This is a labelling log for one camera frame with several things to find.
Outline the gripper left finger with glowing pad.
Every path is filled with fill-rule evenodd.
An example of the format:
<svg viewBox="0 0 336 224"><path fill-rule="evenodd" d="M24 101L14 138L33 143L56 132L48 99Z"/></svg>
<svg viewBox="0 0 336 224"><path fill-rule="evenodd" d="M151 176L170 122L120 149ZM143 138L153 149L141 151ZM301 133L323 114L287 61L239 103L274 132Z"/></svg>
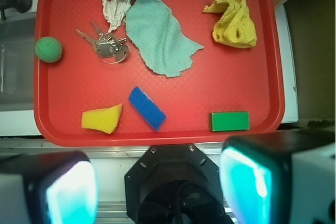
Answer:
<svg viewBox="0 0 336 224"><path fill-rule="evenodd" d="M98 191L81 151L1 158L1 223L94 223Z"/></svg>

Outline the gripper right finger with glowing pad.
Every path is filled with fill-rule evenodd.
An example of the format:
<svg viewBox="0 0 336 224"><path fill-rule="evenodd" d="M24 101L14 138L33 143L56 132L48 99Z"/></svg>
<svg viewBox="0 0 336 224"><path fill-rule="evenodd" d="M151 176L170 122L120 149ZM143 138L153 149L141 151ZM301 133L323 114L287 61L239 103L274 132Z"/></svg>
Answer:
<svg viewBox="0 0 336 224"><path fill-rule="evenodd" d="M219 162L240 223L335 223L335 134L280 130L229 137Z"/></svg>

